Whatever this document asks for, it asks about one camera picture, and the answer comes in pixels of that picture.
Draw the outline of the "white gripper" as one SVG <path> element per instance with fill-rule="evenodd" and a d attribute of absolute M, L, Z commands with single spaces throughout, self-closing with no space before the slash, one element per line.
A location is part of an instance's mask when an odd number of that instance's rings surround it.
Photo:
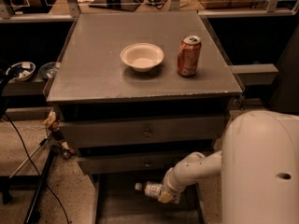
<path fill-rule="evenodd" d="M 161 193 L 158 201 L 160 203 L 169 203 L 174 199 L 174 196 L 183 192 L 190 185 L 190 182 L 183 175 L 179 174 L 175 167 L 172 167 L 165 173 L 163 184 L 164 191 Z"/>

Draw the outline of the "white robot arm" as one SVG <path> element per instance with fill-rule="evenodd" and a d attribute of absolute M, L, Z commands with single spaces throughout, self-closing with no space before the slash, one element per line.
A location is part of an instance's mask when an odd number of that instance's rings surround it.
<path fill-rule="evenodd" d="M 238 116 L 220 151 L 193 152 L 167 171 L 159 201 L 216 174 L 222 224 L 299 224 L 299 117 L 265 110 Z"/>

